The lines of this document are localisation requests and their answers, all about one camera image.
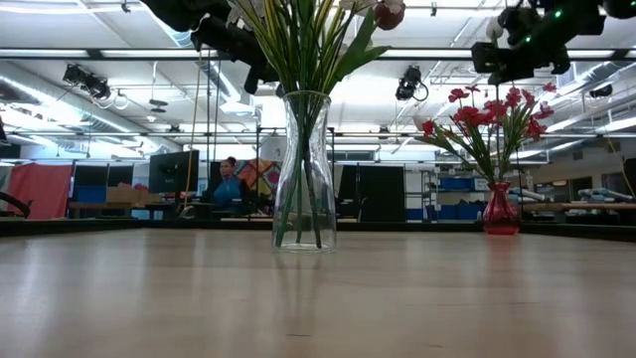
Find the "red vase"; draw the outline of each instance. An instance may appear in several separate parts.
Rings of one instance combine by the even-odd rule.
[[[482,215],[484,231],[490,235],[515,235],[519,232],[517,209],[508,201],[510,183],[489,183],[490,201]]]

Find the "blue bin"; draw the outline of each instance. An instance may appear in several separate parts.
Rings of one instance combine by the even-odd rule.
[[[470,191],[475,189],[475,181],[472,178],[443,178],[439,181],[439,189]]]
[[[475,205],[475,204],[458,204],[457,205],[457,219],[458,220],[477,220],[477,214],[479,212],[484,212],[486,209],[483,205]]]
[[[421,208],[406,209],[407,220],[421,220],[422,215],[423,213],[421,211]]]
[[[434,205],[427,205],[426,214],[428,220],[457,220],[457,206],[442,205],[439,212],[436,212]]]
[[[78,203],[105,203],[106,187],[105,186],[77,186],[76,198]]]

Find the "clear glass vase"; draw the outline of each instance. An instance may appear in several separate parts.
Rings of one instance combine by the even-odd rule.
[[[509,182],[488,184],[491,190],[490,200],[484,210],[482,222],[484,231],[489,235],[515,235],[519,232],[517,209],[508,200]]]
[[[272,243],[275,250],[329,253],[336,249],[336,204],[327,160],[329,96],[287,94],[287,149],[280,170]]]

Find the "wooden table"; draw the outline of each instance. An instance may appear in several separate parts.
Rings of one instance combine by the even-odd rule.
[[[523,208],[526,212],[552,212],[558,223],[565,223],[565,212],[568,210],[613,210],[618,212],[621,222],[632,224],[631,219],[636,214],[636,204],[626,203],[534,203],[524,204]]]
[[[0,241],[0,356],[633,358],[636,246],[134,230]]]
[[[69,209],[71,210],[71,217],[73,219],[80,218],[80,212],[82,210],[123,210],[124,216],[130,217],[130,213],[133,209],[143,209],[143,207],[137,207],[134,203],[78,203],[70,202]]]

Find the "red curtain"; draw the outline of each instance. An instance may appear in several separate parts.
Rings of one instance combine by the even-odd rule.
[[[73,167],[28,164],[13,167],[9,194],[31,207],[30,220],[63,218],[66,215]]]

